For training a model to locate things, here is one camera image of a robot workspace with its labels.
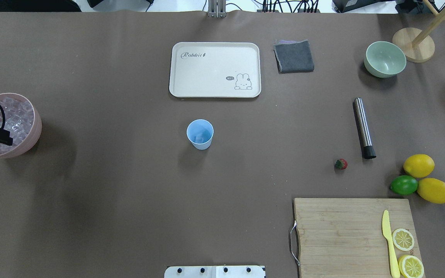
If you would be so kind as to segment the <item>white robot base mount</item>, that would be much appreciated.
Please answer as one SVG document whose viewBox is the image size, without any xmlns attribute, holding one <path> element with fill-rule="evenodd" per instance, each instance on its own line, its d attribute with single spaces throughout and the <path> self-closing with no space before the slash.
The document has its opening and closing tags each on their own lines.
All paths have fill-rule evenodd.
<svg viewBox="0 0 445 278">
<path fill-rule="evenodd" d="M 220 265 L 220 266 L 171 266 L 166 268 L 164 278 L 265 278 L 265 266 Z"/>
</svg>

